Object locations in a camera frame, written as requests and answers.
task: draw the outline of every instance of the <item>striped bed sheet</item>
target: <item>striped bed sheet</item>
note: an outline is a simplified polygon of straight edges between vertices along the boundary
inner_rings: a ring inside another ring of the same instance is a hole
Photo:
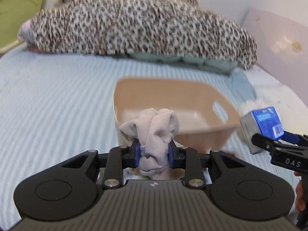
[[[14,49],[0,59],[0,227],[20,217],[13,202],[25,178],[88,149],[117,146],[112,93],[126,76],[159,77],[209,84],[235,107],[256,93],[241,70],[229,76],[131,59],[77,54],[35,54]],[[251,155],[234,133],[224,151],[287,180],[292,172],[270,164],[266,152]]]

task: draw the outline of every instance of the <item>leopard print blanket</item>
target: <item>leopard print blanket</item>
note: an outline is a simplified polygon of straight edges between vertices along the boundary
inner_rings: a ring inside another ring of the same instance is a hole
[[[196,0],[69,0],[31,20],[40,51],[98,55],[151,53],[237,61],[257,60],[255,39]]]

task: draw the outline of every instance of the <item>blue box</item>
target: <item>blue box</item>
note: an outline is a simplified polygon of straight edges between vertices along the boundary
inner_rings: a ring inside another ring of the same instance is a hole
[[[284,131],[274,107],[252,110],[240,118],[251,154],[262,151],[251,142],[254,134],[259,133],[274,140],[279,140]]]

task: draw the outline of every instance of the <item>bed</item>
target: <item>bed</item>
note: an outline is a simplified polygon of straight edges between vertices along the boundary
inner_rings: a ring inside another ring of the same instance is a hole
[[[126,58],[35,54],[25,45],[17,47],[0,59],[2,229],[20,220],[12,196],[23,179],[85,150],[105,153],[117,146],[112,92],[124,76],[204,82],[218,89],[235,108],[256,99],[254,87],[280,85],[257,66],[226,76]],[[278,175],[293,188],[298,183],[292,171],[271,165],[267,152],[251,155],[236,132],[223,150]]]

